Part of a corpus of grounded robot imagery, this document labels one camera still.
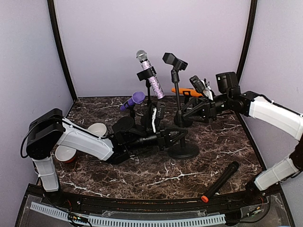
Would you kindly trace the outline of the black microphone orange cap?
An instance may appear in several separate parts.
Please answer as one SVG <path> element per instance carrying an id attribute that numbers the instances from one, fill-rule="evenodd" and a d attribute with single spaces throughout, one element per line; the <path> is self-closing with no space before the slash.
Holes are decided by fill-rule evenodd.
<path id="1" fill-rule="evenodd" d="M 221 176 L 215 181 L 215 183 L 201 196 L 201 200 L 204 203 L 208 203 L 210 198 L 214 196 L 222 186 L 231 178 L 231 176 L 237 172 L 240 164 L 236 161 L 231 162 L 223 171 Z"/>

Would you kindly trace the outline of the glitter microphone silver head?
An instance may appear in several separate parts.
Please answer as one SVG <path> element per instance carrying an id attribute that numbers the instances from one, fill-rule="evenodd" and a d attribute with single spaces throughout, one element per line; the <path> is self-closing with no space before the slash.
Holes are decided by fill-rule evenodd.
<path id="1" fill-rule="evenodd" d="M 142 71 L 137 73 L 137 77 L 140 81 L 142 80 L 148 80 L 156 97 L 158 99 L 162 99 L 165 94 L 164 91 L 160 85 L 160 82 L 156 76 L 156 71 L 150 61 L 147 57 L 147 52 L 144 50 L 139 50 L 136 53 L 136 58 L 140 62 L 140 65 L 142 67 Z"/>

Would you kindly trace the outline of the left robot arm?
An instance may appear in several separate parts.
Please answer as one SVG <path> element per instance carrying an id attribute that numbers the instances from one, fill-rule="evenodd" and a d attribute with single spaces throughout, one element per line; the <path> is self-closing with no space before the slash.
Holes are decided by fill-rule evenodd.
<path id="1" fill-rule="evenodd" d="M 129 159 L 130 150 L 154 146 L 164 150 L 188 134 L 185 128 L 156 124 L 155 120 L 152 120 L 152 128 L 147 129 L 137 125 L 131 116 L 120 118 L 112 130 L 111 134 L 98 135 L 72 123 L 55 108 L 30 123 L 20 155 L 32 159 L 43 191 L 51 196 L 51 202 L 62 204 L 61 184 L 51 156 L 55 146 L 81 151 L 117 165 Z"/>

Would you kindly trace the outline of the black stand ring clip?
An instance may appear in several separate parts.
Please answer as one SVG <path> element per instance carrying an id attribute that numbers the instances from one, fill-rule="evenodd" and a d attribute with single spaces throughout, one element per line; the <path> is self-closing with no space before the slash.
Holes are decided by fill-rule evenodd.
<path id="1" fill-rule="evenodd" d="M 127 102 L 125 108 L 129 111 L 130 117 L 135 121 L 136 112 L 134 110 L 135 106 L 138 105 L 137 103 L 129 103 Z"/>

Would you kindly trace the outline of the tall stand large clip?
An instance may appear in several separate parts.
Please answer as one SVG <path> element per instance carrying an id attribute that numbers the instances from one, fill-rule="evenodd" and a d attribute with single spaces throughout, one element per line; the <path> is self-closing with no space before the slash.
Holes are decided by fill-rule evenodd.
<path id="1" fill-rule="evenodd" d="M 152 129 L 151 119 L 152 119 L 152 109 L 155 107 L 155 103 L 151 100 L 151 83 L 149 79 L 154 76 L 153 66 L 149 69 L 143 70 L 137 73 L 137 77 L 140 81 L 145 80 L 145 86 L 147 87 L 147 109 L 144 115 L 141 117 L 141 125 L 146 129 Z"/>

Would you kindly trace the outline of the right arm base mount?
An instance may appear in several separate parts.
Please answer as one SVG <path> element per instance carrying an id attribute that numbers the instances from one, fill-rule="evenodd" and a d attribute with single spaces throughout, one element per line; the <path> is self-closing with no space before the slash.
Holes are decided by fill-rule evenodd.
<path id="1" fill-rule="evenodd" d="M 244 193 L 244 196 L 243 196 L 243 203 L 246 204 L 246 205 L 251 205 L 261 195 L 262 195 L 262 192 L 255 185 L 254 181 L 249 181 L 245 185 L 245 193 Z"/>

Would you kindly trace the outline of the purple toy microphone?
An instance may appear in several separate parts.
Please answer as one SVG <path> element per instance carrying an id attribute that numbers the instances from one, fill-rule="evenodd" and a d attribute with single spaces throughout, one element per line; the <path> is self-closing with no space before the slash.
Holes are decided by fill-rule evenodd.
<path id="1" fill-rule="evenodd" d="M 125 111 L 136 104 L 141 104 L 144 100 L 145 94 L 142 91 L 134 92 L 133 95 L 120 106 L 120 111 Z"/>

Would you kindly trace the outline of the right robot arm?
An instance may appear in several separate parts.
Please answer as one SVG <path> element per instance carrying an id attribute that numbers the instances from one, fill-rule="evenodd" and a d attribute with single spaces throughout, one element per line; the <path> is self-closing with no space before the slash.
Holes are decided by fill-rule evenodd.
<path id="1" fill-rule="evenodd" d="M 283 107 L 265 95 L 247 91 L 242 93 L 235 72 L 216 75 L 219 96 L 198 76 L 189 79 L 198 93 L 182 108 L 186 121 L 209 123 L 224 111 L 231 110 L 247 117 L 267 122 L 290 134 L 298 141 L 294 151 L 282 161 L 250 180 L 245 186 L 244 202 L 249 203 L 269 187 L 303 171 L 303 115 Z"/>

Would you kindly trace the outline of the orange toy microphone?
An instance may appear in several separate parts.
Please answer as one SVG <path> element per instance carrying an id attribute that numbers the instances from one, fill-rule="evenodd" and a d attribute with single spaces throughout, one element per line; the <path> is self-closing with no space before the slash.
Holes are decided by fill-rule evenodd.
<path id="1" fill-rule="evenodd" d="M 189 97 L 202 97 L 201 93 L 196 92 L 196 90 L 192 88 L 179 88 L 178 92 L 180 95 L 189 96 Z"/>

